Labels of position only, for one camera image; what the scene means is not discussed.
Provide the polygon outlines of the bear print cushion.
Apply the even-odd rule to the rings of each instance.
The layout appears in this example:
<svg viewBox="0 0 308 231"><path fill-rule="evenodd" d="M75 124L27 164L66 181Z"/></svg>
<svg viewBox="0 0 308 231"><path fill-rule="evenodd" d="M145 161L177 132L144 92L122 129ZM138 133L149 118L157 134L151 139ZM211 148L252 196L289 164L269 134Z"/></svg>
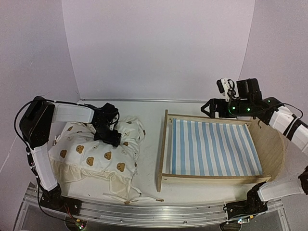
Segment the bear print cushion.
<svg viewBox="0 0 308 231"><path fill-rule="evenodd" d="M138 201L158 201L143 196L133 186L137 173L140 146L146 131L138 117L128 116L119 121L115 130L121 133L120 144L114 147L94 139L94 127L80 122L68 122L48 151L56 179L72 183L87 177L109 182L107 196L128 205Z"/></svg>

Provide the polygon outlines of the wooden pet bed frame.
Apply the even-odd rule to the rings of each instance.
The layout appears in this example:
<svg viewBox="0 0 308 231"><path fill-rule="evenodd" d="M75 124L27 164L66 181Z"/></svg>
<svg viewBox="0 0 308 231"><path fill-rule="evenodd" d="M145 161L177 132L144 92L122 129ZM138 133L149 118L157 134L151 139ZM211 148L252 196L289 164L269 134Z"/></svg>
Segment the wooden pet bed frame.
<svg viewBox="0 0 308 231"><path fill-rule="evenodd" d="M156 189L164 182L258 184L285 161L282 135L259 120L211 119L165 112Z"/></svg>

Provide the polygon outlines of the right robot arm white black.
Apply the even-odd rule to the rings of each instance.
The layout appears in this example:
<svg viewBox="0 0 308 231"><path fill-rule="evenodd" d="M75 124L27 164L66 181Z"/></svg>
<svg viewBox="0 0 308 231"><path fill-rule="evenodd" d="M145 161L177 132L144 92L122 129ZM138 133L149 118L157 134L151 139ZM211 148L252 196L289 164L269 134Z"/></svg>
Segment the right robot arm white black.
<svg viewBox="0 0 308 231"><path fill-rule="evenodd" d="M210 99L201 112L210 118L252 117L280 132L299 150L308 153L308 126L274 97L263 98L256 78L238 80L222 78L217 81L224 99ZM227 203L229 220L245 219L267 211L267 202L294 194L308 193L308 171L305 169L295 180L262 182L247 193L243 201Z"/></svg>

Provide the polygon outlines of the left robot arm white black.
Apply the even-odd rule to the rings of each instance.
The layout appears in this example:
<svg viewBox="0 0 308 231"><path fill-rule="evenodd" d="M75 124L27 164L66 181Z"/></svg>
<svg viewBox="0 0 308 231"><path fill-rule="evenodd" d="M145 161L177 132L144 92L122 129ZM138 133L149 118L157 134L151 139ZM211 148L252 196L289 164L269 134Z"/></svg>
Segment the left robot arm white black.
<svg viewBox="0 0 308 231"><path fill-rule="evenodd" d="M55 122L79 122L94 127L95 140L117 147L121 134L115 130L119 121L119 111L112 104L103 107L90 104L78 104L35 97L20 110L23 116L16 115L14 130L26 146L27 161L38 184L38 205L40 209L51 209L66 214L77 215L81 201L62 196L48 155L48 142L51 126Z"/></svg>

